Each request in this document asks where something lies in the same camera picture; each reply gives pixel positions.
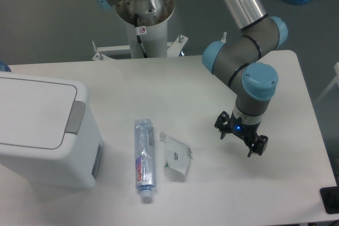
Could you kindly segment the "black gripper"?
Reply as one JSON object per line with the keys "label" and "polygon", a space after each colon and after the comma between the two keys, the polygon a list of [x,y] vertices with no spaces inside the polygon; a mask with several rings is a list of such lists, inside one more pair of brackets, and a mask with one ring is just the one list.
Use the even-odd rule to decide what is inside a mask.
{"label": "black gripper", "polygon": [[242,117],[235,117],[234,113],[230,117],[227,112],[222,111],[217,117],[214,127],[219,130],[221,140],[226,134],[233,133],[249,144],[247,156],[250,157],[252,154],[261,156],[267,147],[269,138],[265,135],[257,135],[260,123],[259,121],[255,124],[246,124]]}

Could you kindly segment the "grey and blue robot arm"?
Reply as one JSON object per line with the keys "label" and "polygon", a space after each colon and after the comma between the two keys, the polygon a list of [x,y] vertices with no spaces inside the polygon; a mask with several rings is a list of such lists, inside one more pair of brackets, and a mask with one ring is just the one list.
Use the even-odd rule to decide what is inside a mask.
{"label": "grey and blue robot arm", "polygon": [[[154,27],[166,24],[174,11],[173,0],[96,0],[107,10],[114,7],[129,28],[133,58],[167,57],[167,32]],[[231,133],[261,155],[268,137],[257,130],[278,84],[277,71],[261,58],[285,42],[286,24],[268,16],[260,0],[224,0],[242,36],[233,44],[215,41],[202,54],[203,65],[236,94],[231,114],[222,112],[215,127],[222,136]]]}

